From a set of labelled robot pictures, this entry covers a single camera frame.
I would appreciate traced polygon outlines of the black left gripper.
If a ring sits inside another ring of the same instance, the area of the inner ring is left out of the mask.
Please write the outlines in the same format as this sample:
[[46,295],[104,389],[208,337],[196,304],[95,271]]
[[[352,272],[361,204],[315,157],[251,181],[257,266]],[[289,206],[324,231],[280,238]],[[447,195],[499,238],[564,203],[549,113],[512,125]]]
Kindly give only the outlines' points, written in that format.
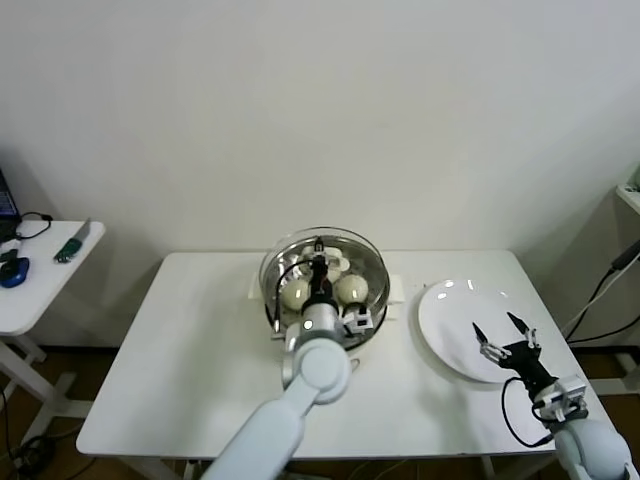
[[329,260],[322,238],[316,238],[313,244],[311,268],[315,270],[309,283],[308,305],[327,304],[334,306],[333,285],[328,279]]

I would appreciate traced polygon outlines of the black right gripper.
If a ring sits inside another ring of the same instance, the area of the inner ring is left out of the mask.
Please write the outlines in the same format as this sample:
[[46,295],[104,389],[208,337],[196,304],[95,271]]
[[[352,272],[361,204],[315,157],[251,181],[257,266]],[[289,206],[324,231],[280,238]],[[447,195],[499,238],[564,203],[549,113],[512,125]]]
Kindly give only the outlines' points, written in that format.
[[521,338],[507,346],[491,343],[480,327],[473,323],[480,353],[502,369],[515,371],[527,391],[541,391],[551,386],[557,378],[551,375],[540,362],[541,347],[538,346],[537,330],[530,328],[521,318],[508,312],[507,316],[521,334]]

